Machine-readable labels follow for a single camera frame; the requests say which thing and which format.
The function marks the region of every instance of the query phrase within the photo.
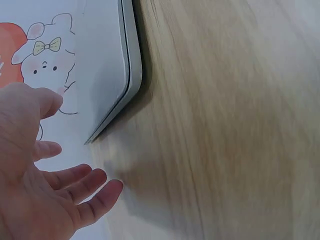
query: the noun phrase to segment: wooden table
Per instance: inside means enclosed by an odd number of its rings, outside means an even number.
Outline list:
[[[320,239],[320,1],[133,1],[143,85],[92,145],[111,239]]]

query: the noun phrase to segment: hand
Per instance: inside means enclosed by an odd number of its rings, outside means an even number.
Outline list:
[[[85,164],[58,172],[37,169],[34,161],[61,152],[57,143],[36,137],[40,119],[54,115],[62,102],[48,89],[23,83],[0,89],[0,239],[70,239],[107,213],[123,189],[111,180],[79,204],[106,182],[103,170]]]

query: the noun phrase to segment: cartoon face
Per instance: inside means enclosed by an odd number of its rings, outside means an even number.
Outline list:
[[[47,50],[36,56],[28,56],[22,62],[21,72],[24,82],[30,87],[44,87],[56,92],[65,86],[74,65],[75,55],[66,51]]]
[[[68,13],[53,18],[52,24],[33,24],[27,42],[14,53],[11,63],[21,64],[24,82],[32,88],[45,87],[55,92],[65,87],[75,66],[75,34]]]

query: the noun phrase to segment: paper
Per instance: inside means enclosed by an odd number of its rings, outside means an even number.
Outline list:
[[[24,82],[63,95],[57,114],[42,120],[37,139],[55,141],[62,154],[50,170],[72,167],[91,159],[79,137],[77,82],[75,79],[74,18],[76,0],[8,1],[0,9],[0,87]],[[45,162],[37,163],[45,168]]]

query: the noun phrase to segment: finger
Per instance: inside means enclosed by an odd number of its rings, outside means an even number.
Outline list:
[[[59,155],[61,151],[61,146],[56,142],[36,141],[32,152],[33,161],[36,162],[40,159],[53,158]]]
[[[36,88],[34,92],[40,106],[41,119],[55,115],[64,101],[61,95],[47,88]]]
[[[123,184],[119,180],[109,181],[91,200],[77,206],[80,215],[80,227],[94,224],[117,202]]]
[[[72,200],[73,204],[79,204],[107,181],[106,173],[101,169],[95,169],[79,182],[61,190],[58,194]]]
[[[53,190],[63,189],[87,176],[92,168],[87,164],[81,164],[62,171],[42,171],[42,175]]]

